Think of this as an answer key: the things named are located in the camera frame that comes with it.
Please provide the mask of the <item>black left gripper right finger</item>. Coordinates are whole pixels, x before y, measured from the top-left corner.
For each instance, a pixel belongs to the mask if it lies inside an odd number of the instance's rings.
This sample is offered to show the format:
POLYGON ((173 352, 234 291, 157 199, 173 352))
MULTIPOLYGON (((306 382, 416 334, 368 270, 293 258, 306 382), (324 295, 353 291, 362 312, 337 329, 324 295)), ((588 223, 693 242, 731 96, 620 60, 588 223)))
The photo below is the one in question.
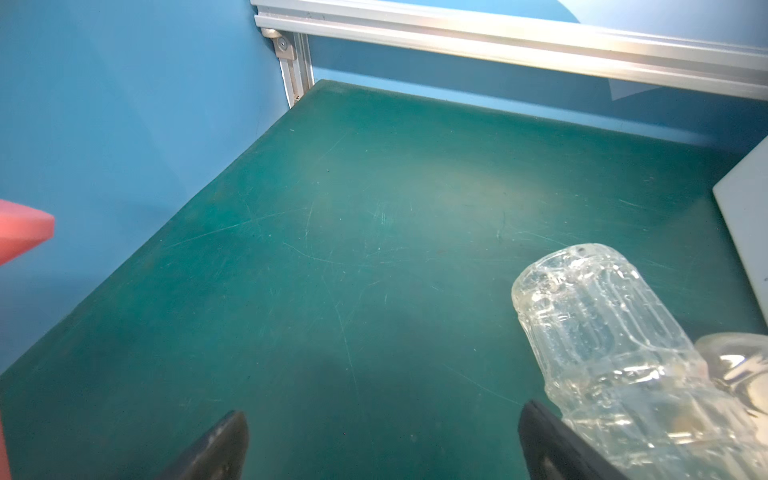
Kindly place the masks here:
POLYGON ((518 435, 531 479, 628 479, 540 402, 524 404, 518 435))

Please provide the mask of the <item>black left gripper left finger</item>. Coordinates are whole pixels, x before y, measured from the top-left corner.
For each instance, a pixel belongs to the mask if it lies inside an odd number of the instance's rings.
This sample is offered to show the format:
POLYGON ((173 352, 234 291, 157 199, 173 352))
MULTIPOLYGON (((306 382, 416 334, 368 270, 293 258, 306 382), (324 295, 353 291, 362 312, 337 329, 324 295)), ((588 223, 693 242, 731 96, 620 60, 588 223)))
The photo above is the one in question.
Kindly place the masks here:
POLYGON ((248 446, 249 429, 245 413, 231 410, 186 448, 157 478, 239 480, 248 446))

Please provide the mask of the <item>clear ribbed plastic bottle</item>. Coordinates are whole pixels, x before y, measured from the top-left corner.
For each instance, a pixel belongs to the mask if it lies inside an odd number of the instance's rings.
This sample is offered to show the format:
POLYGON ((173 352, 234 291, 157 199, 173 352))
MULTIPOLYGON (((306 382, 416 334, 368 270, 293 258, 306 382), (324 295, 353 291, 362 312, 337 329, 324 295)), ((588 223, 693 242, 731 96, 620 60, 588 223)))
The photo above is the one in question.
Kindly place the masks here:
POLYGON ((511 298, 564 423, 627 477, 766 477, 755 422, 618 251, 549 254, 511 298))

